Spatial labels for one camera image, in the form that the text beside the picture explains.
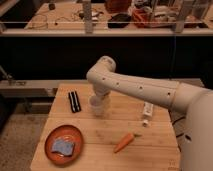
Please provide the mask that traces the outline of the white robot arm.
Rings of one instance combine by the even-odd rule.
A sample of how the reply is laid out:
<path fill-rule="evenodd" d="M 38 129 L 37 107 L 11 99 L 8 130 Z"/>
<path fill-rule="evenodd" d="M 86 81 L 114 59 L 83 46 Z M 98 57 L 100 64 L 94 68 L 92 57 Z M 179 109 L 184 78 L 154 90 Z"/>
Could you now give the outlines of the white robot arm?
<path fill-rule="evenodd" d="M 116 63 L 102 56 L 87 72 L 98 97 L 111 90 L 186 115 L 181 171 L 213 171 L 213 90 L 165 79 L 122 75 Z"/>

